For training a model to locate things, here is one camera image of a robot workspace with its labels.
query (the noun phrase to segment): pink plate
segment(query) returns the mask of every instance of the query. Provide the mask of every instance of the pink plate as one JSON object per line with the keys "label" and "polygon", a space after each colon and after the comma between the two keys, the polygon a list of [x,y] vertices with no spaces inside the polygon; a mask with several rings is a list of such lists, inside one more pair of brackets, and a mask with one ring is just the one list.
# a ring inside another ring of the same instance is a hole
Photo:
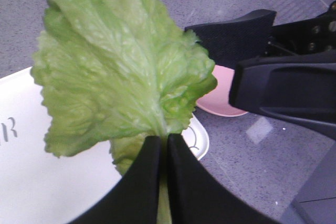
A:
{"label": "pink plate", "polygon": [[246,111],[232,107],[228,102],[234,70],[216,65],[213,75],[218,81],[217,87],[199,98],[197,106],[206,112],[220,116],[234,117],[246,114]]}

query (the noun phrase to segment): bolt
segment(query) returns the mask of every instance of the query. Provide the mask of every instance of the bolt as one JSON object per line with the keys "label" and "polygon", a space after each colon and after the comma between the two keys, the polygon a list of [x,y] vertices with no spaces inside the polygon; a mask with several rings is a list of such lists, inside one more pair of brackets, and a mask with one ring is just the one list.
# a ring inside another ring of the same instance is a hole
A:
{"label": "bolt", "polygon": [[321,27],[320,26],[314,26],[311,31],[313,32],[313,34],[318,34],[321,31]]}
{"label": "bolt", "polygon": [[329,31],[334,32],[336,31],[336,21],[332,21],[329,24]]}
{"label": "bolt", "polygon": [[332,45],[327,45],[327,46],[324,48],[325,51],[330,51],[330,50],[332,50],[332,49],[333,49]]}
{"label": "bolt", "polygon": [[308,50],[309,51],[314,51],[316,48],[316,44],[314,42],[309,43],[308,45]]}

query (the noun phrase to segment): white plate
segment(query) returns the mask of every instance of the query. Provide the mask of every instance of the white plate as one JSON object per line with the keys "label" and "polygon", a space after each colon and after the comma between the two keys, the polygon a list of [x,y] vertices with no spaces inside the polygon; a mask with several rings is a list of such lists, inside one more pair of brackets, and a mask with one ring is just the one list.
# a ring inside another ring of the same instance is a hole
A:
{"label": "white plate", "polygon": [[[74,157],[44,151],[51,118],[30,68],[0,79],[0,224],[65,224],[101,199],[120,179],[109,143]],[[183,132],[196,157],[209,139],[193,117]]]}

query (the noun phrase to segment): gray floor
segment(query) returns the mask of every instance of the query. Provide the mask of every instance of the gray floor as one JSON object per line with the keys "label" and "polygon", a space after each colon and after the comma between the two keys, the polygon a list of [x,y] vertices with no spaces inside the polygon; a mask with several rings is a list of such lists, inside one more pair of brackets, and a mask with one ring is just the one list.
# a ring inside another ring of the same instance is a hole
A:
{"label": "gray floor", "polygon": [[[276,24],[313,18],[333,0],[162,0],[180,27],[230,20],[260,8],[278,12]],[[0,0],[0,77],[33,64],[45,0]],[[197,109],[211,146],[204,166],[225,187],[284,223],[285,210],[334,141],[316,132],[248,113],[223,118]]]}

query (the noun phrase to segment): lettuce leaf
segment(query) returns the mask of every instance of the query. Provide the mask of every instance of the lettuce leaf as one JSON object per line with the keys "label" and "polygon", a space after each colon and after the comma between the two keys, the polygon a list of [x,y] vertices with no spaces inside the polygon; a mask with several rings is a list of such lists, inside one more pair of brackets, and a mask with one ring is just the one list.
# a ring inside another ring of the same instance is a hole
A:
{"label": "lettuce leaf", "polygon": [[46,151],[111,141],[124,174],[144,137],[181,133],[216,86],[214,62],[159,0],[48,0],[31,75],[52,116]]}

